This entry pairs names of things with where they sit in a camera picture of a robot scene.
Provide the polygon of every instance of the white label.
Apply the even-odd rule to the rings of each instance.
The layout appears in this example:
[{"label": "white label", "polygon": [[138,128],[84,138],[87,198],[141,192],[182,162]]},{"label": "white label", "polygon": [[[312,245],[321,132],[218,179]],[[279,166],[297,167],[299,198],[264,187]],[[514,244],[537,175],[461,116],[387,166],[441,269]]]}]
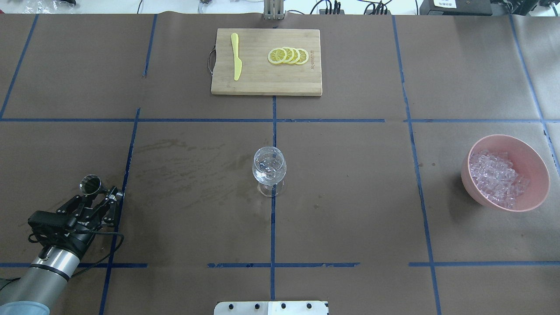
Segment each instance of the white label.
[{"label": "white label", "polygon": [[453,8],[457,9],[455,0],[433,0],[433,5],[440,8]]}]

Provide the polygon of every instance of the yellow knife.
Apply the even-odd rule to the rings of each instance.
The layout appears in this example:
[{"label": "yellow knife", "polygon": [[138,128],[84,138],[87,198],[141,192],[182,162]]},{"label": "yellow knife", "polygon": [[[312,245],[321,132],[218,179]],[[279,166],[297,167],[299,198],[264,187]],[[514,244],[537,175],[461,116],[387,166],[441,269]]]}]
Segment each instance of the yellow knife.
[{"label": "yellow knife", "polygon": [[234,80],[237,81],[243,66],[241,59],[239,59],[239,35],[237,33],[231,34],[231,46],[234,48]]}]

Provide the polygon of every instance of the clear plastic wrap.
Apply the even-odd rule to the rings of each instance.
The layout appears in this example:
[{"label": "clear plastic wrap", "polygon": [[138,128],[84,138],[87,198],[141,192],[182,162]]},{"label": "clear plastic wrap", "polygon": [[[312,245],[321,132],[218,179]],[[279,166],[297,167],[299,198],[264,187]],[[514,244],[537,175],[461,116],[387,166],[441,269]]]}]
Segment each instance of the clear plastic wrap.
[{"label": "clear plastic wrap", "polygon": [[60,0],[26,0],[23,13],[74,13],[74,5]]}]

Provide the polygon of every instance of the white metal plate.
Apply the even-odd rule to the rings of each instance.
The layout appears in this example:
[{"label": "white metal plate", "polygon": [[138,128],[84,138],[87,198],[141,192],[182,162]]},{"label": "white metal plate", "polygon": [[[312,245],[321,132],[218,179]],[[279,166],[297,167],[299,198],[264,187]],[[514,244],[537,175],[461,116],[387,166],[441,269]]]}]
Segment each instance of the white metal plate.
[{"label": "white metal plate", "polygon": [[328,315],[328,305],[322,301],[220,302],[214,315]]}]

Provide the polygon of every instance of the wooden cutting board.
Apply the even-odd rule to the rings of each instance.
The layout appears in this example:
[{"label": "wooden cutting board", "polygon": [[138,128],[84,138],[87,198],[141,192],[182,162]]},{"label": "wooden cutting board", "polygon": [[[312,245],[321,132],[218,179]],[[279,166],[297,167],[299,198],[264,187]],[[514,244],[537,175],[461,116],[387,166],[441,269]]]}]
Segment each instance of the wooden cutting board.
[{"label": "wooden cutting board", "polygon": [[[241,76],[234,81],[231,34],[239,35]],[[303,48],[309,60],[302,65],[271,64],[268,53],[278,47]],[[319,30],[218,29],[212,94],[320,96],[321,39]]]}]

